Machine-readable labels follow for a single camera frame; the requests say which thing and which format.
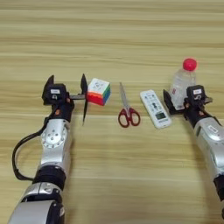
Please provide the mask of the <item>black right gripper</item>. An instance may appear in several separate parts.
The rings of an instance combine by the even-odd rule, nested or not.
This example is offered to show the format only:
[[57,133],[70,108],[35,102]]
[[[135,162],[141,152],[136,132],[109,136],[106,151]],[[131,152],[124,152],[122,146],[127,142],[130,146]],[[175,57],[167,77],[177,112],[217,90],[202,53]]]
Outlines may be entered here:
[[184,99],[184,108],[176,110],[172,103],[170,94],[163,90],[164,103],[169,110],[171,115],[181,114],[184,118],[194,127],[196,123],[204,118],[211,117],[209,113],[205,111],[205,105],[207,104],[204,100],[191,100],[190,98]]

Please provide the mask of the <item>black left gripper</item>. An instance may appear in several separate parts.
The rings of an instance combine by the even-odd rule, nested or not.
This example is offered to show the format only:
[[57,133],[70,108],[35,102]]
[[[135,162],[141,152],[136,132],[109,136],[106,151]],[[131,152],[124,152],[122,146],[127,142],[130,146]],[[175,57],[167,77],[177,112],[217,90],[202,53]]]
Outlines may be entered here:
[[46,90],[50,84],[54,83],[54,75],[51,75],[43,89],[42,100],[45,105],[52,107],[51,114],[45,119],[49,121],[51,119],[63,119],[68,122],[71,121],[72,113],[74,110],[74,101],[87,100],[88,95],[88,83],[85,74],[81,77],[80,88],[81,94],[47,94]]

